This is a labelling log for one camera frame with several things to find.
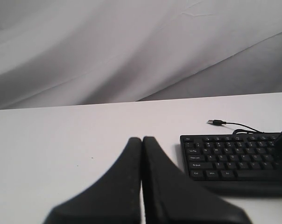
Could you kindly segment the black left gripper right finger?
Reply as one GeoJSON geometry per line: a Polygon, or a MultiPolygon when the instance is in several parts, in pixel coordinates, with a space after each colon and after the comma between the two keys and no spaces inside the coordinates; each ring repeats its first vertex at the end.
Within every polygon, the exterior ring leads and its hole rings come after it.
{"type": "Polygon", "coordinates": [[[148,224],[248,224],[243,209],[185,175],[154,137],[142,143],[142,188],[148,224]]]}

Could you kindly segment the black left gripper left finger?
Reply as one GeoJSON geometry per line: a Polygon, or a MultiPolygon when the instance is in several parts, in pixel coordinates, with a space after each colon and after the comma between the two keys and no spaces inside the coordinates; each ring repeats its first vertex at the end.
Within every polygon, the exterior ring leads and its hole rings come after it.
{"type": "Polygon", "coordinates": [[[142,141],[130,138],[115,163],[92,186],[54,207],[46,224],[139,224],[142,141]]]}

